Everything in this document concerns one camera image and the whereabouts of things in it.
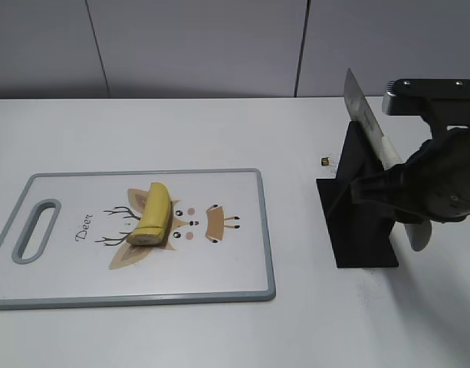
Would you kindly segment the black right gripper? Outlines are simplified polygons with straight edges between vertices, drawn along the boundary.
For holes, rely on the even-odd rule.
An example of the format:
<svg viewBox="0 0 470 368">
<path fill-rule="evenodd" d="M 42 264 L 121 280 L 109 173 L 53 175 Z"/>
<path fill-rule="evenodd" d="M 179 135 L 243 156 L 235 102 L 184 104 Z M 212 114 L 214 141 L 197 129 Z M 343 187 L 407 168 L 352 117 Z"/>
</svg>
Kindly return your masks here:
<svg viewBox="0 0 470 368">
<path fill-rule="evenodd" d="M 425 141 L 401 164 L 350 184 L 355 205 L 402 223 L 462 222 L 470 215 L 470 128 Z"/>
</svg>

